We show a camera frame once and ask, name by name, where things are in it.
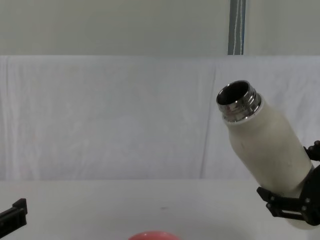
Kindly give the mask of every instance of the white table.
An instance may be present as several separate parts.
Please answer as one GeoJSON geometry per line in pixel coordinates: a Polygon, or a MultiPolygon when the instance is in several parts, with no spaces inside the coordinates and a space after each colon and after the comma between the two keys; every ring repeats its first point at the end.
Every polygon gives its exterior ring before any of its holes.
{"type": "Polygon", "coordinates": [[[6,240],[126,240],[161,230],[182,240],[317,239],[273,218],[253,181],[0,182],[0,210],[27,198],[27,226],[6,240]]]}

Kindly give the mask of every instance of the bottle neck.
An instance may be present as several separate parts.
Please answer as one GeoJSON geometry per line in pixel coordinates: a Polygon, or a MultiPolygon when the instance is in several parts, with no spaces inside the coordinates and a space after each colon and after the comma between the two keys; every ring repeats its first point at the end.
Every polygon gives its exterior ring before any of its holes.
{"type": "Polygon", "coordinates": [[[232,82],[217,95],[216,102],[226,122],[236,123],[255,114],[262,97],[245,80],[232,82]]]}

